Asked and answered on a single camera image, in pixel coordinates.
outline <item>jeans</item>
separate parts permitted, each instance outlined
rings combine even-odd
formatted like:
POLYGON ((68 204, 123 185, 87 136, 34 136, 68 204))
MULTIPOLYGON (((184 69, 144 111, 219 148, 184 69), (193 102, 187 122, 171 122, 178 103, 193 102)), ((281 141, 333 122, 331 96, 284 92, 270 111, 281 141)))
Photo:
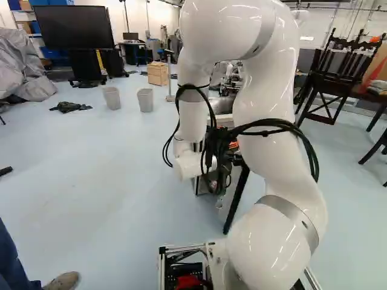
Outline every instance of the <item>jeans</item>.
POLYGON ((40 281, 29 281, 11 235, 0 219, 0 290, 42 290, 40 281))

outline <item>white bucket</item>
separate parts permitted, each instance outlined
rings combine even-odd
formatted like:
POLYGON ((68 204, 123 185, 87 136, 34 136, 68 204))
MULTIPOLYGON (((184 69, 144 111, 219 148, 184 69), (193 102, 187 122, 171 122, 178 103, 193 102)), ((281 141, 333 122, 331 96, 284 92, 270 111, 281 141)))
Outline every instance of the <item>white bucket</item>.
POLYGON ((103 97, 110 110, 121 109, 120 91, 114 87, 102 88, 103 97))
POLYGON ((137 98, 140 110, 143 113, 150 113, 153 111, 153 89, 138 90, 137 98))

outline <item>cable bundle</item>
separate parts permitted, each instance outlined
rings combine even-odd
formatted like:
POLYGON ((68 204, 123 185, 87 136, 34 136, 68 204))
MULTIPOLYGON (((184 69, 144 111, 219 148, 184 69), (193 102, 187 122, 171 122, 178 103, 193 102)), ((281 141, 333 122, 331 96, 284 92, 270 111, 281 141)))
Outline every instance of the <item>cable bundle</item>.
MULTIPOLYGON (((247 136, 262 136, 262 137, 268 137, 271 134, 278 134, 278 133, 283 133, 283 132, 291 132, 298 138, 300 138, 304 144, 307 156, 308 156, 308 161, 309 161, 309 166, 310 166, 310 172, 312 177, 316 182, 319 180, 319 173, 320 173, 320 168, 319 168, 319 161, 316 155, 316 152, 313 149, 313 146, 309 142, 308 138, 302 133, 302 131, 293 123, 286 121, 286 120, 281 120, 281 119, 275 119, 275 118, 268 118, 268 119, 262 119, 258 121, 251 122, 249 124, 245 124, 242 126, 238 126, 232 130, 227 130, 226 128, 217 128, 217 123, 216 123, 216 116, 215 113, 213 112, 213 109, 208 101, 207 96, 205 93, 201 90, 201 88, 204 87, 196 87, 194 85, 183 85, 179 86, 179 89, 176 93, 176 108, 177 111, 179 112, 179 99, 183 92, 187 89, 194 89, 196 90, 203 98, 203 100, 206 102, 209 112, 210 112, 210 128, 207 133, 206 140, 204 142, 204 148, 201 154, 201 173, 202 176, 207 184, 207 187, 211 193, 219 194, 224 190, 223 187, 223 180, 224 176, 222 176, 221 171, 218 170, 218 179, 217 179, 217 185, 216 189, 213 190, 209 181, 209 170, 212 166, 212 158, 215 156, 217 162, 218 162, 218 169, 221 169, 222 166, 224 165, 225 158, 226 158, 226 153, 229 150, 229 144, 233 140, 235 140, 239 135, 247 135, 247 136), (260 131, 260 132, 246 132, 247 130, 253 128, 253 127, 278 127, 278 130, 271 130, 271 131, 260 131)), ((163 159, 164 162, 169 166, 173 167, 172 163, 169 161, 168 158, 168 150, 169 146, 171 144, 171 141, 173 140, 176 132, 179 130, 180 127, 180 122, 177 124, 177 127, 171 137, 167 140, 163 147, 163 159)))

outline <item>white wall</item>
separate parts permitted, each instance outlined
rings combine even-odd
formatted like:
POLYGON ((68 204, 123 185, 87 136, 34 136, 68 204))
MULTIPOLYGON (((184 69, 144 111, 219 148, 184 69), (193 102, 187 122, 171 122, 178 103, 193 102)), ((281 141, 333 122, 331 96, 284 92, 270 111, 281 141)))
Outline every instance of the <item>white wall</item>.
POLYGON ((0 27, 16 28, 7 0, 0 0, 0 27))
MULTIPOLYGON (((337 3, 315 2, 310 4, 318 7, 333 7, 337 3)), ((338 10, 337 15, 332 23, 332 28, 336 27, 335 36, 355 39, 361 28, 365 29, 365 33, 369 33, 362 40, 369 41, 372 36, 380 36, 383 32, 387 32, 387 13, 374 12, 368 21, 369 11, 359 11, 360 8, 377 8, 382 6, 382 10, 387 10, 387 0, 354 0, 352 3, 341 3, 341 7, 351 8, 350 10, 338 10)), ((313 36, 314 40, 302 40, 302 48, 319 48, 325 45, 325 36, 331 33, 329 30, 330 23, 334 16, 333 9, 310 9, 309 20, 301 27, 303 36, 313 36)))
MULTIPOLYGON (((119 2, 119 0, 75 0, 75 4, 108 7, 114 40, 116 42, 122 40, 122 33, 126 32, 125 13, 122 2, 119 2)), ((145 40, 145 30, 148 29, 145 0, 128 0, 126 7, 128 9, 130 31, 138 32, 140 39, 145 40)), ((153 38, 161 38, 161 24, 167 25, 169 34, 173 34, 176 28, 178 28, 178 8, 158 0, 151 0, 148 3, 148 12, 149 27, 153 38)))

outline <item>chair leg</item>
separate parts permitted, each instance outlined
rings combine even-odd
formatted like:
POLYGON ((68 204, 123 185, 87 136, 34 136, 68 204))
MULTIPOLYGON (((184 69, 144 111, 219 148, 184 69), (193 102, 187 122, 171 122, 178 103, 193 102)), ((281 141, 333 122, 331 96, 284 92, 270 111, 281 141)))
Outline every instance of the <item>chair leg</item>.
POLYGON ((337 107, 336 113, 334 114, 334 117, 333 117, 333 124, 336 123, 336 120, 339 117, 339 114, 340 114, 341 110, 343 109, 347 99, 348 99, 348 96, 343 97, 343 99, 340 102, 340 105, 337 107))
POLYGON ((371 150, 359 161, 360 165, 365 164, 377 152, 380 146, 383 145, 383 138, 384 136, 382 136, 378 142, 376 142, 374 147, 372 147, 371 150))
POLYGON ((385 112, 386 108, 387 108, 386 105, 384 104, 380 105, 379 109, 375 113, 374 118, 372 118, 372 121, 370 122, 369 126, 366 129, 367 132, 370 132, 374 128, 375 124, 379 121, 380 117, 385 112))
POLYGON ((301 110, 302 105, 304 104, 305 100, 310 95, 310 82, 309 82, 309 80, 307 80, 307 83, 306 83, 305 87, 302 88, 301 90, 302 90, 302 92, 301 92, 299 103, 298 103, 298 106, 297 106, 297 109, 296 109, 296 112, 295 112, 296 115, 299 113, 299 111, 301 110))
POLYGON ((298 119, 298 122, 297 122, 298 127, 301 126, 302 122, 304 121, 305 117, 307 116, 308 111, 309 111, 311 105, 313 104, 314 99, 317 96, 317 93, 318 93, 317 89, 313 89, 312 93, 310 94, 310 96, 308 98, 307 104, 305 105, 304 110, 302 111, 302 113, 298 119))

